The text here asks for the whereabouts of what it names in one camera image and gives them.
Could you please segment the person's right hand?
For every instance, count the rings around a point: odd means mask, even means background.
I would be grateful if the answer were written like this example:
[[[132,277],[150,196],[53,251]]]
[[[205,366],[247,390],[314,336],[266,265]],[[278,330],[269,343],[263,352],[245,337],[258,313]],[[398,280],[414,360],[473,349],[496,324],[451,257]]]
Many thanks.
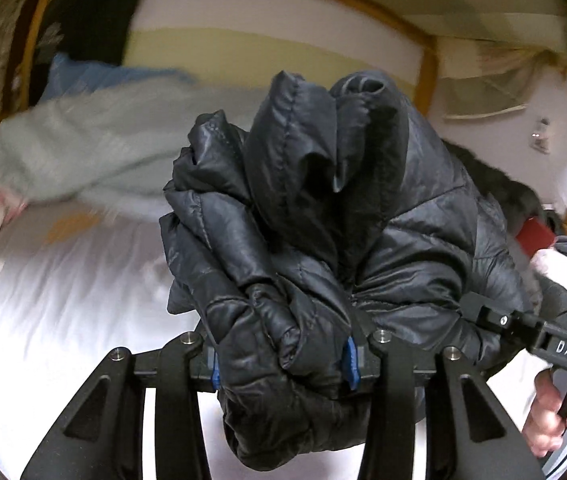
[[[562,398],[550,368],[537,374],[534,386],[535,398],[521,432],[533,455],[543,458],[561,448],[567,416],[559,415]]]

